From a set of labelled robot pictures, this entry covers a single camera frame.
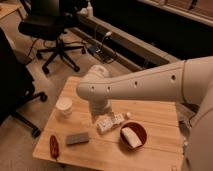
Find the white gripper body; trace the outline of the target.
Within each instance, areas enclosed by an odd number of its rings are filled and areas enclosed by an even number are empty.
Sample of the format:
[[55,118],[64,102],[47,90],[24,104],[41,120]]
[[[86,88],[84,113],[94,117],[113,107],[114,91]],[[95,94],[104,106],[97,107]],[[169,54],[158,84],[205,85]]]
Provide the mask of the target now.
[[111,111],[111,102],[109,100],[90,101],[89,110],[93,116],[107,114]]

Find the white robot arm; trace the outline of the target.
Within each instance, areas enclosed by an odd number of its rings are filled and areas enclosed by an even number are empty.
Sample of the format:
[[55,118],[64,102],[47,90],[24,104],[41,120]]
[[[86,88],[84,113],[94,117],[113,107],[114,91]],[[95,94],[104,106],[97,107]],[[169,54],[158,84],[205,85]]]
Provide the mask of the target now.
[[140,72],[111,77],[92,66],[76,92],[94,116],[110,99],[171,101],[199,106],[190,131],[181,171],[213,171],[213,56],[177,61]]

